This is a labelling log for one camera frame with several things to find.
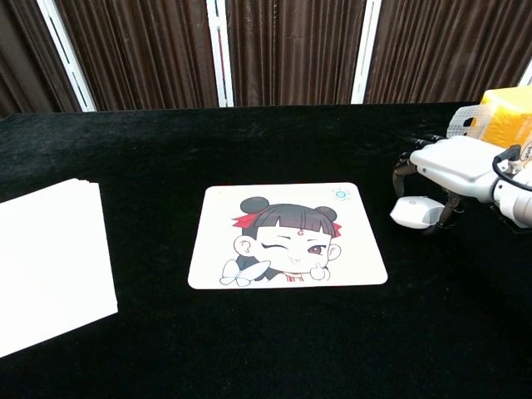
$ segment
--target brown curtain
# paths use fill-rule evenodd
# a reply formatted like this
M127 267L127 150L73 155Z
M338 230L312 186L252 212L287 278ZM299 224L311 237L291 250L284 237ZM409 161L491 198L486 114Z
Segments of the brown curtain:
M0 2L0 117L79 111L37 2Z
M56 0L99 110L218 106L204 0Z
M530 0L383 0L366 101L479 101L531 57Z
M365 0L227 0L236 106L351 101Z

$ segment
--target cartoon girl face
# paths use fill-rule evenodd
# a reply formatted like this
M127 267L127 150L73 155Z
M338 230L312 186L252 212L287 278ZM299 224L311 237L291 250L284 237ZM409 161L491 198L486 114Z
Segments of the cartoon girl face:
M270 205L263 197L248 198L240 208L246 213L234 225L242 228L234 241L240 270L258 262L269 263L277 272L311 273L341 253L332 243L340 228L333 223L337 218L333 209Z
M241 235L234 241L234 249L242 256L259 262L269 261L270 268L280 272L309 273L324 268L336 259L341 249L331 244L332 236L320 231L275 226L257 229L257 238Z

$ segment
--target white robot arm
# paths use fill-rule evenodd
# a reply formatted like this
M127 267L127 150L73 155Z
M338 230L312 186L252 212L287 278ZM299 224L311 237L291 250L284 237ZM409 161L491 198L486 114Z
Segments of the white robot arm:
M501 148L472 137L428 136L417 150L396 164L393 184L399 197L391 217L401 225L428 234L449 228L462 212L465 198L495 204L518 229L532 228L532 169L517 167L520 147ZM448 194L446 205L427 197L405 197L404 177L419 173Z

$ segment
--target yellow object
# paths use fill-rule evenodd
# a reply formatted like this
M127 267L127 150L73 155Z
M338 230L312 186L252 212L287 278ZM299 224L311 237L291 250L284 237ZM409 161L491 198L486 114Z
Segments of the yellow object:
M488 90L480 104L492 114L479 139L504 148L520 144L521 160L532 160L532 86Z

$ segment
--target cable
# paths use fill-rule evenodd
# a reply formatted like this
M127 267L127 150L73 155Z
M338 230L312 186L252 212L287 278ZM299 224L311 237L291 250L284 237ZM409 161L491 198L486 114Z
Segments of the cable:
M514 185L515 187L518 187L525 191L532 191L531 185L524 185L520 183L519 181L515 181L511 179L508 175L506 175L502 170L499 168L499 163L503 160L510 160L510 161L516 161L519 159L519 155L521 153L521 146L520 145L512 145L508 150L501 152L499 155L497 155L493 162L491 162L491 167L493 168L493 171L506 183L509 185Z

